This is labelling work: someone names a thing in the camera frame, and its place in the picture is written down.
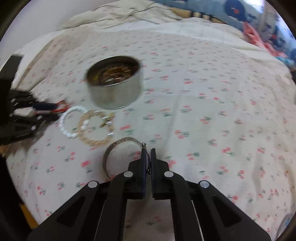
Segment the striped white duvet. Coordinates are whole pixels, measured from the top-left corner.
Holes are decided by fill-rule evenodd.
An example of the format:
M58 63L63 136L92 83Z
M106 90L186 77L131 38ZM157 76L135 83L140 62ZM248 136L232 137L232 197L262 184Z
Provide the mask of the striped white duvet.
M295 61L274 57L269 52L248 43L243 32L234 27L201 18L184 19L167 6L152 1L116 1L102 5L95 11L75 15L54 30L25 42L13 53L23 56L23 66L26 67L51 40L68 29L80 26L90 27L99 32L148 30L193 37L230 46L271 70L278 69L282 65L286 65L292 71L295 70Z

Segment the round silver metal tin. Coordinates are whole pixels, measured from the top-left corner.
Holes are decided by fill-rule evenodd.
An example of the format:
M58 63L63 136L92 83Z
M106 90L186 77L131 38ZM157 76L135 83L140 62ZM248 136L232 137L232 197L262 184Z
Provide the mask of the round silver metal tin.
M131 56L114 56L93 64L85 73L91 99L115 110L134 103L143 91L143 65Z

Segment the whale print blue curtain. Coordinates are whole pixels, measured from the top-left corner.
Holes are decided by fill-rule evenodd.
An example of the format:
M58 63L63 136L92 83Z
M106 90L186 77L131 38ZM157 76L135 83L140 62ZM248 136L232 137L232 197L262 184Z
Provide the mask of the whale print blue curtain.
M164 0L158 3L212 16L239 30L243 30L243 23L247 22L257 30L264 42L295 61L295 37L284 19L267 1Z

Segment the cherry print bed sheet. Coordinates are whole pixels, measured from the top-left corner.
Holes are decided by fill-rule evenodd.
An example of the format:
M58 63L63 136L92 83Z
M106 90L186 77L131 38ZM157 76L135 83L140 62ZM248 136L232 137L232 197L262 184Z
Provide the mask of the cherry print bed sheet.
M249 57L225 43L154 30L66 30L23 73L18 87L41 100L101 110L85 72L111 56L142 62L142 94L117 110L114 140L133 137L186 180L208 180L276 239L295 212L295 84L289 70ZM109 181L103 153L66 138L58 121L41 137L11 147L7 165L38 223L88 181ZM174 240L170 202L131 201L125 240Z

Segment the silver metal bangle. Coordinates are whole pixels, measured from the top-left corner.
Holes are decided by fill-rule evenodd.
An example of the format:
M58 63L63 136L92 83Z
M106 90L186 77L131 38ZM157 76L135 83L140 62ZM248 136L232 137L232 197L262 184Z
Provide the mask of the silver metal bangle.
M123 138L119 138L118 140L115 140L114 142L112 142L105 150L104 154L103 154L103 160L102 160L102 168L103 171L105 173L105 175L108 177L108 179L111 180L111 176L109 175L108 171L107 171L107 161L108 161L108 157L111 153L111 151L117 147L118 145L124 143L124 142L134 142L136 143L138 146L140 146L142 149L147 149L147 145L145 142L140 142L138 141L136 138L133 137L123 137Z

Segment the pink crumpled cloth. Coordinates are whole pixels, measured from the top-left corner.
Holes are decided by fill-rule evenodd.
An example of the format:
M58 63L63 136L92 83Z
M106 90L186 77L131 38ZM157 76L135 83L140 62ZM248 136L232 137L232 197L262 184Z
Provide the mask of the pink crumpled cloth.
M281 51L277 51L276 49L274 49L274 47L271 44L269 44L268 42L264 42L261 39L257 30L255 30L255 28L252 27L248 22L243 23L243 34L244 34L245 40L248 43L253 44L263 49L264 51L269 52L274 57L287 58L287 55L285 53Z

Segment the striped tan pillow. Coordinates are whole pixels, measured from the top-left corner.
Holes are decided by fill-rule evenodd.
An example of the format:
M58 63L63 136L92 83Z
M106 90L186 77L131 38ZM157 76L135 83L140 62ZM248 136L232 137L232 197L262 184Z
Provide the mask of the striped tan pillow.
M189 10L186 10L186 9L171 8L171 7L169 7L169 9L172 12L174 12L176 15L178 15L181 18L184 18L184 19L201 18L201 19L204 19L204 20L209 20L209 21L211 21L213 23L225 24L225 22L215 18L214 16L206 15L204 13L189 11Z

